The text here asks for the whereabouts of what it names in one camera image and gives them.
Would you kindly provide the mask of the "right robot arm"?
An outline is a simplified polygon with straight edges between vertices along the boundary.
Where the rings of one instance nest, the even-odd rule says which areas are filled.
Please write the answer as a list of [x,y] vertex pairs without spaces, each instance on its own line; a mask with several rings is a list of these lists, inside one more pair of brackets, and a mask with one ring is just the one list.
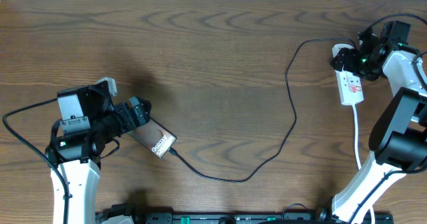
[[362,81],[388,80],[393,98],[372,129],[368,158],[358,161],[350,183],[320,209],[317,221],[362,223],[387,188],[409,174],[426,170],[426,74],[423,52],[408,44],[410,24],[389,21],[379,36],[371,27],[359,32],[359,48],[336,44],[330,65],[340,101],[354,108],[364,99]]

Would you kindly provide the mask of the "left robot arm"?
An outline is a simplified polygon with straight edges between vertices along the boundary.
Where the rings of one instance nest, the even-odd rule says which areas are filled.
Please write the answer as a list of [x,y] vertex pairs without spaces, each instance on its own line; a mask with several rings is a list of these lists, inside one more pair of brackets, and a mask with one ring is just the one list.
[[54,122],[45,155],[53,164],[54,223],[94,223],[101,159],[108,143],[149,122],[151,103],[140,97],[113,104],[113,81],[57,94],[61,119]]

